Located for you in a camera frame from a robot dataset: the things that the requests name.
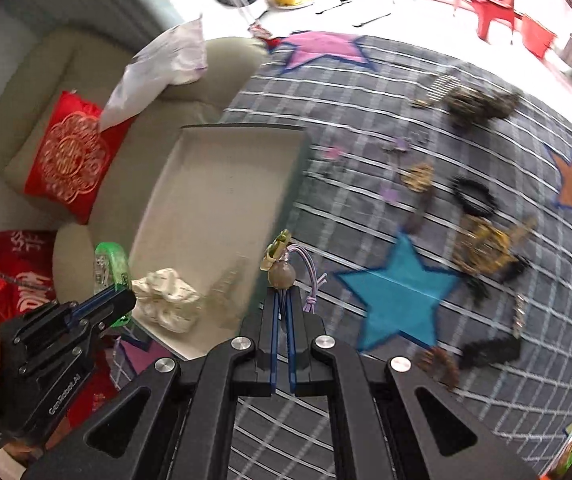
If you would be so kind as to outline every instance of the white plastic bag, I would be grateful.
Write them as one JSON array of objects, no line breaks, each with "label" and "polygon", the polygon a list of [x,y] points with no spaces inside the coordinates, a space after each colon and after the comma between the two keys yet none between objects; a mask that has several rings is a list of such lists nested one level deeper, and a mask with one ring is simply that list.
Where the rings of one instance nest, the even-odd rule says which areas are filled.
[{"label": "white plastic bag", "polygon": [[201,16],[162,32],[127,65],[99,117],[99,130],[139,114],[167,85],[197,81],[207,67]]}]

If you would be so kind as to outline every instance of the blue star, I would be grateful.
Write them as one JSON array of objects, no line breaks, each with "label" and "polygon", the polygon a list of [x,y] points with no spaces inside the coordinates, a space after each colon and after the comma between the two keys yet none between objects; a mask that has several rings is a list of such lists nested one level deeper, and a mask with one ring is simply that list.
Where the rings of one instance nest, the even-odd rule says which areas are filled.
[{"label": "blue star", "polygon": [[403,232],[397,235],[386,267],[349,270],[336,276],[368,309],[358,342],[360,351],[375,348],[397,334],[426,348],[435,346],[437,307],[460,279],[453,270],[425,266]]}]

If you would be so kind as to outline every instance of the cream sofa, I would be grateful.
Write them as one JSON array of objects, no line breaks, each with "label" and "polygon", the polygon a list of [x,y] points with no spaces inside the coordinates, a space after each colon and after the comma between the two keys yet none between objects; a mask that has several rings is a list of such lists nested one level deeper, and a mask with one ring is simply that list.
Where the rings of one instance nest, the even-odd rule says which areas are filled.
[{"label": "cream sofa", "polygon": [[[23,193],[26,177],[61,91],[76,90],[104,106],[132,52],[96,34],[71,27],[50,33],[24,59],[0,98],[0,174]],[[101,241],[129,252],[151,191],[179,129],[216,123],[266,56],[245,38],[207,41],[208,70],[199,81],[168,87],[130,127],[101,185],[88,225],[59,204],[26,197],[61,221],[54,256],[60,301],[93,293],[93,248]]]}]

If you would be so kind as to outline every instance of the wooden bead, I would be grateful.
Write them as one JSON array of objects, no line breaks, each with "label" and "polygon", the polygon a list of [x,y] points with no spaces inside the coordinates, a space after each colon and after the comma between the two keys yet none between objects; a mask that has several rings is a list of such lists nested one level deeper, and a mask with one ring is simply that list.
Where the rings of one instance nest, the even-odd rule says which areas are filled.
[{"label": "wooden bead", "polygon": [[275,262],[268,270],[268,283],[274,288],[291,288],[295,277],[293,266],[283,260]]},{"label": "wooden bead", "polygon": [[438,346],[433,346],[422,352],[419,357],[418,367],[420,370],[430,374],[434,362],[437,361],[446,368],[444,383],[448,391],[453,391],[460,384],[460,369],[455,361],[448,355],[448,352]]}]

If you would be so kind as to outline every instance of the screw head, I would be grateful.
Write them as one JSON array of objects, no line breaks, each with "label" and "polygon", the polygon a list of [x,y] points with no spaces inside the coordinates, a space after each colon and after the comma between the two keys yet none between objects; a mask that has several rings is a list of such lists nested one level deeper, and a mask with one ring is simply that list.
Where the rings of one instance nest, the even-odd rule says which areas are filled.
[{"label": "screw head", "polygon": [[411,366],[410,360],[406,357],[397,356],[390,360],[390,367],[396,372],[407,372]]},{"label": "screw head", "polygon": [[319,335],[315,338],[315,344],[320,348],[332,348],[335,346],[335,338],[329,335]]},{"label": "screw head", "polygon": [[175,368],[175,361],[170,357],[162,357],[155,361],[155,370],[160,373],[167,374]]},{"label": "screw head", "polygon": [[234,338],[233,341],[230,342],[230,345],[235,350],[247,350],[250,348],[251,342],[250,342],[249,338],[239,336],[239,337]]}]

